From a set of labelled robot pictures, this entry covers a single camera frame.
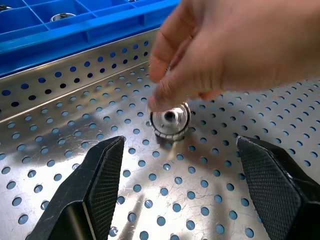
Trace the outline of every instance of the blue plastic bin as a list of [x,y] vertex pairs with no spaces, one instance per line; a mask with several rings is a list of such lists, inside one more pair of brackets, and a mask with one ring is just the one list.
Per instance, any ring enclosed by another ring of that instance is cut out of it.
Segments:
[[[0,77],[158,28],[179,0],[0,0]],[[76,16],[50,22],[60,13]]]

